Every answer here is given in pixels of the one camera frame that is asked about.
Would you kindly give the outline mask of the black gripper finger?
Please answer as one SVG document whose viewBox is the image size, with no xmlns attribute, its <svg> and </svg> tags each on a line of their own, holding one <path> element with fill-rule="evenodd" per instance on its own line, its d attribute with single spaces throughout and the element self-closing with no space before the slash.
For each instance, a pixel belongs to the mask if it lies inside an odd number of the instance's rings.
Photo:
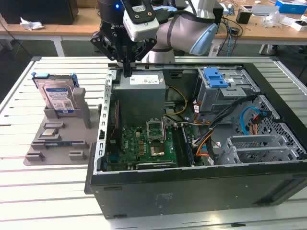
<svg viewBox="0 0 307 230">
<path fill-rule="evenodd" d="M 116 60 L 123 69 L 124 77 L 128 76 L 127 56 L 117 32 L 112 32 L 111 38 L 108 39 L 102 31 L 96 31 L 90 41 L 107 58 L 112 61 Z"/>
<path fill-rule="evenodd" d="M 156 39 L 145 39 L 128 43 L 128 77 L 132 75 L 132 67 L 136 61 L 141 61 L 156 45 Z"/>
</svg>

